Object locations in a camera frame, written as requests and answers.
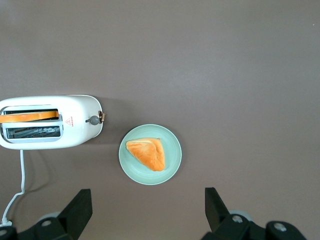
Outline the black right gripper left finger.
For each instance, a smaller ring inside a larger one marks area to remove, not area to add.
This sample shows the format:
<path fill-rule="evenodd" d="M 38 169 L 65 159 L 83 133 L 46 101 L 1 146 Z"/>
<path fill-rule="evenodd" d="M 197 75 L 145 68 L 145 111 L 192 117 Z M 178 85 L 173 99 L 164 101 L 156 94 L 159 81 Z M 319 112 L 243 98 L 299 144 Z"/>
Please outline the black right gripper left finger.
<path fill-rule="evenodd" d="M 0 228 L 2 240 L 77 240 L 93 214 L 90 189 L 82 189 L 56 217 L 39 220 L 31 228 L 17 232 L 13 226 Z"/>

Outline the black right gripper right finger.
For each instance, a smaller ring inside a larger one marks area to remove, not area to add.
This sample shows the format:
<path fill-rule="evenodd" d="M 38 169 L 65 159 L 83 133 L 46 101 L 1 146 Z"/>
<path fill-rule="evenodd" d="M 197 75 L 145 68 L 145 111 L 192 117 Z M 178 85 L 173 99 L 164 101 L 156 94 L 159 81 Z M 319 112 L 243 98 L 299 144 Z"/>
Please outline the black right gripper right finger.
<path fill-rule="evenodd" d="M 292 224 L 285 221 L 269 221 L 258 226 L 240 213 L 230 213 L 214 187 L 207 187 L 205 215 L 211 231 L 204 240 L 305 240 L 306 237 Z"/>

